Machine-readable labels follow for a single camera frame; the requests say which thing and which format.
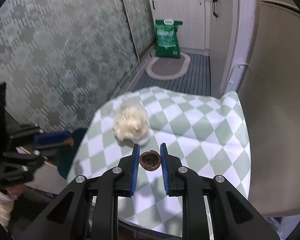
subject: striped floor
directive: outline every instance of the striped floor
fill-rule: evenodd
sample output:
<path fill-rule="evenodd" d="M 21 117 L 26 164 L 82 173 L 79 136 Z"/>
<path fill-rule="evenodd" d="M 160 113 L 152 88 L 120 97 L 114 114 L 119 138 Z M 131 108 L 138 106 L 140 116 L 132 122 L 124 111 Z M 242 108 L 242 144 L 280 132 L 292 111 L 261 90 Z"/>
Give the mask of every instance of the striped floor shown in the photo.
<path fill-rule="evenodd" d="M 158 80 L 142 74 L 132 91 L 141 88 L 158 86 L 175 92 L 210 96 L 210 61 L 208 56 L 188 54 L 191 58 L 188 71 L 182 77 L 173 80 Z"/>

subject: walnut shell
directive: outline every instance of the walnut shell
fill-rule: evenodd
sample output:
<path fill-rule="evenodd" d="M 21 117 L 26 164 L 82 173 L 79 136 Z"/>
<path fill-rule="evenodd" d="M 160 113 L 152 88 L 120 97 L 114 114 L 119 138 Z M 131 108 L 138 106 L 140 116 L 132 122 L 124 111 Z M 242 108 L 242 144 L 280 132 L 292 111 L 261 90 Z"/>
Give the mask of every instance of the walnut shell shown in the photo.
<path fill-rule="evenodd" d="M 140 155 L 139 163 L 146 171 L 155 171 L 161 164 L 161 156 L 156 151 L 150 150 Z"/>

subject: table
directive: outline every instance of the table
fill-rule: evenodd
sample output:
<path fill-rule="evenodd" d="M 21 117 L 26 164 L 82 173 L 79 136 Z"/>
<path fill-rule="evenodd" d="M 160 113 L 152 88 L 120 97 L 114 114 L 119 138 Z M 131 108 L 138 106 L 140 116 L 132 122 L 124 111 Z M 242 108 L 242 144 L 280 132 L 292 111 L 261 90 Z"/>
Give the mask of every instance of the table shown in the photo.
<path fill-rule="evenodd" d="M 149 115 L 151 138 L 140 153 L 160 152 L 160 145 L 166 143 L 169 154 L 179 157 L 184 166 L 209 178 L 221 174 L 248 197 L 250 143 L 236 92 L 217 100 L 150 87 L 108 101 L 95 113 L 74 158 L 68 182 L 78 175 L 101 176 L 117 166 L 120 158 L 131 155 L 133 142 L 118 142 L 112 129 L 114 112 L 124 98 L 140 101 Z M 207 215 L 212 235 L 209 210 Z M 161 168 L 146 171 L 139 166 L 135 195 L 119 197 L 118 217 L 181 236 L 182 197 L 166 196 Z"/>

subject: blue object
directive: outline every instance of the blue object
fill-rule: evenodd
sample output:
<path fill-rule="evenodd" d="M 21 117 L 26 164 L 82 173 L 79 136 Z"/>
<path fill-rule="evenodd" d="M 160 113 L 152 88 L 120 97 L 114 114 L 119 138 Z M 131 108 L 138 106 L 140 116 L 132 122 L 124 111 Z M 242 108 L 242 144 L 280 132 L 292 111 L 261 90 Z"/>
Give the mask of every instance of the blue object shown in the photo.
<path fill-rule="evenodd" d="M 39 145 L 60 143 L 71 137 L 68 131 L 44 133 L 34 137 L 34 143 Z"/>
<path fill-rule="evenodd" d="M 166 194 L 169 195 L 170 193 L 169 172 L 167 167 L 166 156 L 163 150 L 163 145 L 160 145 L 160 156 L 161 156 L 161 168 L 162 168 L 164 190 L 166 191 Z"/>
<path fill-rule="evenodd" d="M 140 145 L 136 150 L 136 154 L 134 155 L 132 172 L 131 172 L 131 183 L 130 183 L 130 194 L 131 196 L 134 195 L 137 186 L 137 177 L 138 177 L 138 170 L 139 170 L 139 156 L 140 156 Z"/>

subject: patterned wall panel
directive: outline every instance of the patterned wall panel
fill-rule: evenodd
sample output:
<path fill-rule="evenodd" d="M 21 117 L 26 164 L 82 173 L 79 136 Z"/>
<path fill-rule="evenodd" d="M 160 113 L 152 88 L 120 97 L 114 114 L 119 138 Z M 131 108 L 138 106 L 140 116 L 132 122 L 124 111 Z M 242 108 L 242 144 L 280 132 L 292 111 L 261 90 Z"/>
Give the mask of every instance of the patterned wall panel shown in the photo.
<path fill-rule="evenodd" d="M 140 55 L 155 37 L 149 0 L 125 0 L 125 4 L 131 33 Z"/>
<path fill-rule="evenodd" d="M 0 82 L 19 122 L 87 126 L 136 64 L 120 0 L 6 0 L 0 8 Z"/>

